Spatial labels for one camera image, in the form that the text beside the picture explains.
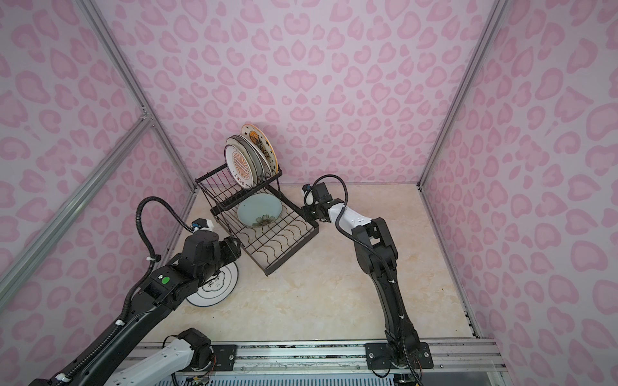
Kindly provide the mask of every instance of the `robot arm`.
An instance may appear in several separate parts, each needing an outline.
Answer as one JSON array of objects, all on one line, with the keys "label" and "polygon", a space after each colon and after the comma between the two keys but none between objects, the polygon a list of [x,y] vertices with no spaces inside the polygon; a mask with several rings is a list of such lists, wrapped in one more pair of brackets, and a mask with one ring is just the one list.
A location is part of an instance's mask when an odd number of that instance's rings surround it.
[{"label": "robot arm", "polygon": [[[106,381],[118,365],[150,330],[175,310],[187,296],[197,292],[197,289],[211,276],[217,274],[220,268],[240,257],[240,241],[237,238],[226,237],[219,241],[217,233],[207,230],[208,224],[204,219],[194,221],[192,228],[194,232],[186,238],[182,252],[174,256],[165,266],[153,271],[140,285],[140,291],[130,300],[128,317],[124,322],[121,321],[118,333],[114,334],[113,331],[118,328],[119,322],[112,323],[74,362],[69,363],[50,380],[36,379],[30,386],[106,385]],[[155,374],[152,377],[163,378],[185,368],[199,371],[206,367],[210,357],[208,338],[199,331],[190,329],[180,334],[178,341],[181,342],[175,341],[173,344],[178,346],[177,350],[182,351],[179,360],[165,357],[166,349],[163,349],[163,353],[147,359],[148,364],[157,363],[159,367],[145,367],[140,363],[136,365],[137,368],[130,369],[132,376],[135,377],[133,381],[141,379],[146,371],[154,370]],[[82,363],[79,368],[76,367],[76,364]],[[113,384],[135,385],[130,381],[120,379]]]},{"label": "robot arm", "polygon": [[[311,220],[336,223],[337,229],[354,241],[358,264],[363,272],[371,277],[378,292],[384,312],[386,338],[392,351],[392,362],[397,366],[412,369],[410,357],[420,349],[421,343],[401,298],[397,283],[397,248],[386,221],[382,218],[370,219],[346,208],[341,199],[332,198],[323,182],[312,187],[305,185],[303,190],[303,215]],[[337,223],[341,211],[344,213]]]}]

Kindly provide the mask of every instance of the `pink heart pattern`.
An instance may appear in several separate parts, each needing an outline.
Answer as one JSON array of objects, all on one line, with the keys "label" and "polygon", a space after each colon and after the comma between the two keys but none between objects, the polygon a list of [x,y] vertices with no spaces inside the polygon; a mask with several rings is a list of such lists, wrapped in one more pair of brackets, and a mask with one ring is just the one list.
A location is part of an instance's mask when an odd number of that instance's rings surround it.
[{"label": "pink heart pattern", "polygon": [[426,190],[515,385],[618,384],[609,3],[514,2]]},{"label": "pink heart pattern", "polygon": [[[276,144],[285,182],[327,171],[351,182],[418,181],[492,5],[238,3],[193,0],[169,9],[150,1],[99,4],[108,22],[119,26],[114,33],[127,41],[122,49],[194,177],[221,165],[222,151],[215,149],[251,122]],[[133,31],[152,37],[130,40],[125,35]],[[173,70],[165,66],[172,61],[179,64]],[[203,91],[196,93],[194,84]],[[196,103],[183,103],[187,90]],[[237,97],[241,93],[245,99]],[[352,131],[356,119],[360,128]],[[188,130],[177,130],[182,127]],[[189,137],[201,128],[211,135],[198,138],[197,148]],[[368,142],[378,149],[366,163],[354,162]]]},{"label": "pink heart pattern", "polygon": [[[47,187],[34,172],[22,182],[28,194]],[[7,191],[0,184],[0,193]],[[155,134],[147,132],[0,314],[0,369],[6,382],[52,376],[118,314],[126,291],[144,273],[148,254],[135,217],[127,214],[151,195],[180,211],[188,190]],[[157,204],[147,205],[142,219],[155,250],[162,252],[176,221]],[[0,251],[7,261],[8,250]]]},{"label": "pink heart pattern", "polygon": [[66,0],[2,7],[0,277],[141,114],[80,18]]}]

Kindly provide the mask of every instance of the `vent grille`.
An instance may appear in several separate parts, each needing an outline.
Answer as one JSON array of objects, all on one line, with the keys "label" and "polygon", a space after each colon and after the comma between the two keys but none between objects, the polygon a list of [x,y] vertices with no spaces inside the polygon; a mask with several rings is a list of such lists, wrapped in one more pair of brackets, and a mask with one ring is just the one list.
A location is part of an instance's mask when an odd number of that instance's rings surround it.
[{"label": "vent grille", "polygon": [[[184,382],[177,376],[180,386],[201,385],[199,382]],[[172,386],[170,377],[156,386]],[[372,375],[296,375],[296,376],[213,376],[207,386],[393,386],[393,376],[377,378]]]}]

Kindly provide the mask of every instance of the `metal mounting plate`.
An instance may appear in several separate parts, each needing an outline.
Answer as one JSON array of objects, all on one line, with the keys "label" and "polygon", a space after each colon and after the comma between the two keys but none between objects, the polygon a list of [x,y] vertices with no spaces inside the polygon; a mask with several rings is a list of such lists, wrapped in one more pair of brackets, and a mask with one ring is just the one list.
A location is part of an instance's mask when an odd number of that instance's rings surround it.
[{"label": "metal mounting plate", "polygon": [[[369,370],[388,370],[393,367],[391,364],[392,350],[388,343],[366,343],[365,358]],[[429,344],[421,342],[420,350],[414,353],[410,360],[414,362],[418,360],[423,369],[432,369],[433,359]]]},{"label": "metal mounting plate", "polygon": [[213,345],[214,356],[217,358],[217,363],[214,366],[215,371],[232,371],[236,362],[237,345]]}]

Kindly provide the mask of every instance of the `dish rack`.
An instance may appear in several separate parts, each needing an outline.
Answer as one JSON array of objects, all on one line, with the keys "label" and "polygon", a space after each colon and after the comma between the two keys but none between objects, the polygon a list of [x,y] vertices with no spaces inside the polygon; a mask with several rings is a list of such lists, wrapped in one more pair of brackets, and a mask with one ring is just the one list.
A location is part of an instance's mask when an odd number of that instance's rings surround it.
[{"label": "dish rack", "polygon": [[[211,206],[211,213],[230,236],[237,237],[242,249],[258,264],[266,276],[272,274],[316,234],[317,221],[306,221],[302,211],[279,186],[282,171],[249,190],[234,182],[225,164],[196,179]],[[281,200],[281,215],[262,228],[251,228],[238,219],[239,204],[255,193],[269,193]]]}]

